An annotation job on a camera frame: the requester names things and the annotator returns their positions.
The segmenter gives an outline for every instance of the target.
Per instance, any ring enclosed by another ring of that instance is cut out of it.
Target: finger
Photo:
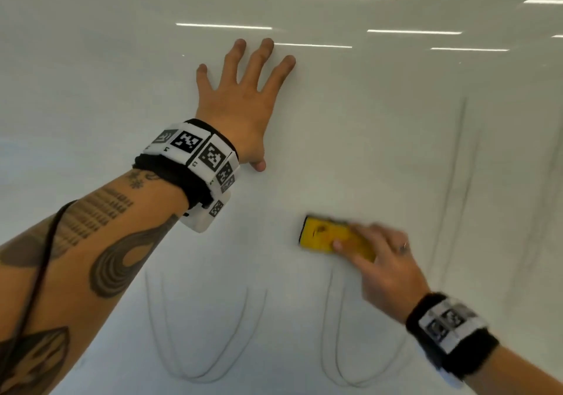
[[[257,163],[250,163],[250,165],[252,166],[252,168],[254,168],[254,170],[258,171],[259,173],[262,173],[262,171],[266,169],[266,162],[264,160],[259,161]]]
[[[368,259],[361,256],[350,245],[341,240],[334,240],[332,243],[332,248],[336,253],[346,258],[351,264],[353,264],[362,274],[369,273],[373,268],[373,263]]]
[[[381,231],[362,226],[361,224],[350,225],[350,228],[368,240],[379,259],[385,261],[388,258],[393,257],[393,251]]]
[[[268,78],[268,81],[264,84],[262,93],[270,100],[271,103],[276,101],[285,78],[287,78],[287,76],[291,73],[296,62],[295,57],[285,56],[284,60],[282,60],[281,63],[274,68],[270,78]]]
[[[237,39],[233,48],[225,56],[225,64],[223,65],[219,86],[236,84],[236,72],[239,69],[239,62],[243,58],[245,50],[246,41],[242,38]]]
[[[270,58],[273,50],[274,40],[271,38],[264,38],[260,47],[252,53],[246,72],[244,72],[243,79],[240,81],[241,84],[253,89],[258,87],[260,72],[262,72],[262,68],[264,67],[266,61]]]
[[[213,91],[209,78],[207,77],[207,66],[200,64],[195,72],[195,82],[198,85],[199,96],[204,96]]]
[[[385,237],[391,249],[396,253],[410,253],[409,236],[406,232],[385,226],[381,223],[372,223],[369,227],[370,229],[379,231]]]

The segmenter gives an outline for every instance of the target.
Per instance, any ring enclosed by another ring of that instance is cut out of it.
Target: left hand
[[[271,38],[262,41],[259,49],[252,53],[242,80],[237,83],[236,73],[245,49],[246,41],[236,40],[225,56],[216,90],[207,78],[207,66],[199,66],[196,73],[199,107],[195,117],[219,130],[233,143],[241,164],[251,163],[255,170],[264,171],[264,133],[281,85],[296,60],[293,56],[285,56],[272,71],[262,91],[258,91],[260,72],[274,50],[274,41]]]

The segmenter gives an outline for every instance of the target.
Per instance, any ring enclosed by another ring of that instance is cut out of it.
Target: white surface
[[[249,50],[265,34],[353,47],[276,47],[265,72],[287,53],[297,66],[266,135],[268,170],[243,169],[205,234],[177,225],[146,265],[149,277],[164,275],[186,372],[205,370],[224,346],[246,288],[268,290],[228,375],[196,385],[166,373],[141,274],[55,393],[450,392],[410,341],[395,356],[404,331],[362,302],[353,270],[297,247],[307,212],[407,229],[433,287],[562,378],[563,152],[553,151],[563,45],[551,36],[563,6],[524,1],[0,0],[0,242],[122,173],[162,129],[193,116],[195,69],[205,62],[216,83],[236,38]],[[335,287],[347,287],[341,371],[357,381],[385,370],[369,389],[341,388],[321,371],[332,269]]]

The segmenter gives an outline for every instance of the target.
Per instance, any ring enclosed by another ring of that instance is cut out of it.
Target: forearm
[[[563,394],[560,382],[502,346],[466,383],[479,395]]]
[[[129,171],[70,206],[24,333],[27,343],[12,355],[13,375],[0,394],[18,385],[32,384],[37,393],[54,387],[187,208],[182,190],[149,171]],[[31,290],[51,219],[0,247],[0,358]],[[39,378],[30,381],[38,365]]]

